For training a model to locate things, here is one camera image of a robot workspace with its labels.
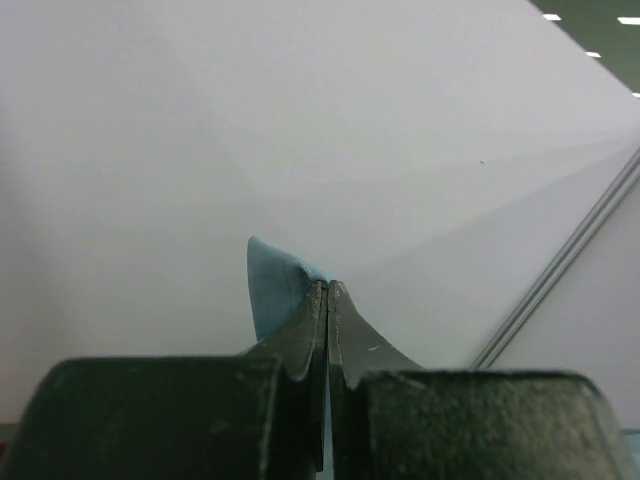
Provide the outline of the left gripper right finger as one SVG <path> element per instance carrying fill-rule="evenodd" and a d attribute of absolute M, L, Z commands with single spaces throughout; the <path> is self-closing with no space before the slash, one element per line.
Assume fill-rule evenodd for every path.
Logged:
<path fill-rule="evenodd" d="M 430 370 L 329 287 L 327 356 L 338 479 L 635 479 L 612 408 L 567 371 Z"/>

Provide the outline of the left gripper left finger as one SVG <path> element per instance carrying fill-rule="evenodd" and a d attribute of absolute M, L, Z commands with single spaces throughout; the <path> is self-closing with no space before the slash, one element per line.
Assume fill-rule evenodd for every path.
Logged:
<path fill-rule="evenodd" d="M 231 356 L 76 358 L 37 387 L 5 479 L 312 479 L 323 467 L 327 293 Z"/>

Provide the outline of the blue t shirt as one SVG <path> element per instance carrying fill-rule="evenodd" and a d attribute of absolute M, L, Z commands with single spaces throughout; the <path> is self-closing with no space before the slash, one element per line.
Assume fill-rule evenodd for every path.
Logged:
<path fill-rule="evenodd" d="M 247 242 L 247 284 L 258 342 L 272 335 L 298 309 L 312 284 L 332 277 L 256 236 Z"/>

